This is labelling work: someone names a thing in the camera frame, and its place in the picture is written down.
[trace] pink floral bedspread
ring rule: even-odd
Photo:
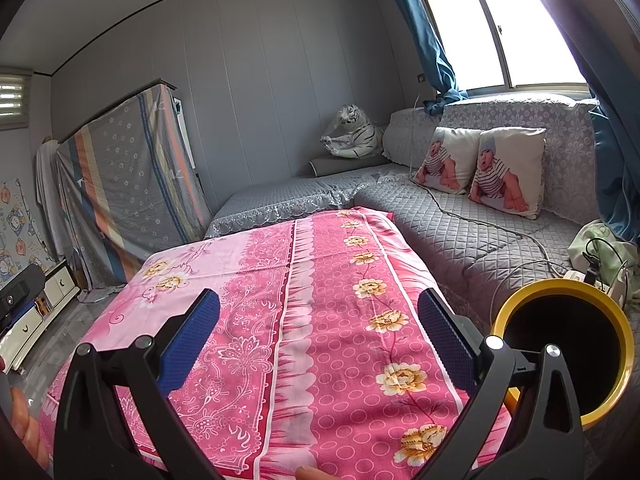
[[[290,479],[311,465],[344,480],[404,480],[467,400],[417,319],[430,286],[384,213],[321,212],[155,254],[83,341],[128,346],[212,288],[220,321],[170,400],[219,471]],[[40,413],[51,452],[67,369]],[[128,390],[119,394],[138,447],[161,465]],[[494,457],[509,421],[503,408],[478,464]]]

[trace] gray tile floor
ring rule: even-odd
[[[111,294],[97,303],[72,300],[38,338],[22,362],[21,373],[9,373],[9,383],[24,392],[31,415],[37,418],[44,396],[58,371],[115,297],[116,294]]]

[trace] metal bolt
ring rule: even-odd
[[[493,350],[499,350],[504,346],[504,341],[500,339],[497,335],[490,335],[485,340],[486,345]]]
[[[560,349],[556,345],[547,345],[546,353],[551,357],[558,357],[560,355]]]
[[[87,355],[91,351],[91,345],[89,343],[82,343],[76,348],[76,354]]]
[[[152,342],[153,340],[151,339],[151,336],[141,335],[139,338],[136,339],[135,345],[136,345],[136,348],[140,348],[141,350],[144,350],[145,348],[149,348]]]

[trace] wall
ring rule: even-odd
[[[404,108],[413,108],[422,101],[433,99],[435,92],[428,83],[418,83],[423,72],[409,27],[394,0],[377,0],[391,41],[398,74],[402,84]]]
[[[50,84],[48,76],[31,79],[29,127],[0,130],[0,187],[4,182],[20,179],[20,186],[31,215],[48,245],[47,226],[36,203],[33,162],[45,136],[51,135]]]
[[[385,20],[377,0],[165,0],[53,76],[54,136],[162,77],[183,99],[216,211],[239,189],[303,173],[342,104],[380,122],[413,104]]]

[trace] white tiger plush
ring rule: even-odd
[[[320,137],[329,153],[345,158],[367,158],[382,152],[384,128],[374,126],[356,105],[344,105]]]

